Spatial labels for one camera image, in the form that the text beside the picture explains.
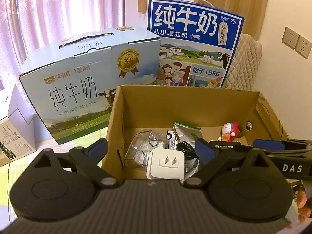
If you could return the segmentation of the person's hand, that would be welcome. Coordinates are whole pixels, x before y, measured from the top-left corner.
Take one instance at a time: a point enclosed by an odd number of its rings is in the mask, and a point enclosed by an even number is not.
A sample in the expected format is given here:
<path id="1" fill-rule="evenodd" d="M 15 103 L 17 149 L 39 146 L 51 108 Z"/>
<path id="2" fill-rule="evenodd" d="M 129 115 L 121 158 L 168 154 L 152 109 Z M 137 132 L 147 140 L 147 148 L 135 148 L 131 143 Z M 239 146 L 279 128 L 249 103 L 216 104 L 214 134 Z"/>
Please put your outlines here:
<path id="1" fill-rule="evenodd" d="M 297 184 L 295 189 L 295 202 L 298 207 L 298 220 L 304 223 L 311 218 L 311 181 Z"/>

